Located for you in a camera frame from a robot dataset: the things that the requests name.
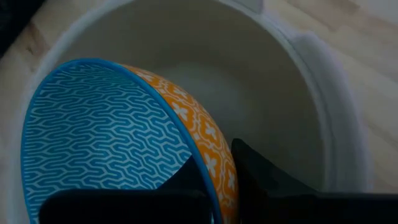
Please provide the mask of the white ceramic bowl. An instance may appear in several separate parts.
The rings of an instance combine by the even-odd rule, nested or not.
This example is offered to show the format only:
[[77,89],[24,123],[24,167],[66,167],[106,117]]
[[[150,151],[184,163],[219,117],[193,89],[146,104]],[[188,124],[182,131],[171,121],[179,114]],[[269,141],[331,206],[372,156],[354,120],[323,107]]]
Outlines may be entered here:
[[46,0],[0,58],[0,224],[26,224],[24,116],[53,67],[94,57],[152,71],[308,186],[367,192],[373,175],[347,76],[311,32],[262,0]]

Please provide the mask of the orange and blue patterned bowl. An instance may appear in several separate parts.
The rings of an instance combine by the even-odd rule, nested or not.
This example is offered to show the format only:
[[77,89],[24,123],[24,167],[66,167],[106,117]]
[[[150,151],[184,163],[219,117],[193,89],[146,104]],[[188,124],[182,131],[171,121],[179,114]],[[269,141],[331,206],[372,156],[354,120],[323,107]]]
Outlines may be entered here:
[[21,176],[30,224],[68,189],[156,190],[193,157],[212,223],[238,224],[238,178],[223,133],[183,88],[152,72],[82,58],[52,70],[27,109]]

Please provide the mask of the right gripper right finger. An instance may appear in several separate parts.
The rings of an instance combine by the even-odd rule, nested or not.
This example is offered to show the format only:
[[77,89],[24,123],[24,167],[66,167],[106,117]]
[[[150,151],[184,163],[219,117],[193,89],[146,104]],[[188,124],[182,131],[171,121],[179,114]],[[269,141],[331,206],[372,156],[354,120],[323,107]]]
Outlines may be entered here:
[[315,189],[288,175],[242,139],[231,153],[238,174],[241,224],[316,223]]

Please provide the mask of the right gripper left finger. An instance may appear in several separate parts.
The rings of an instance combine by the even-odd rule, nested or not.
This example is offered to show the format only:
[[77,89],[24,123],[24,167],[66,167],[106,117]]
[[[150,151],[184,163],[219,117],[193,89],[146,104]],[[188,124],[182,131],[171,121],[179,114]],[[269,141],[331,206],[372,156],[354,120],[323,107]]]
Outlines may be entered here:
[[212,202],[193,157],[157,190],[161,224],[212,223]]

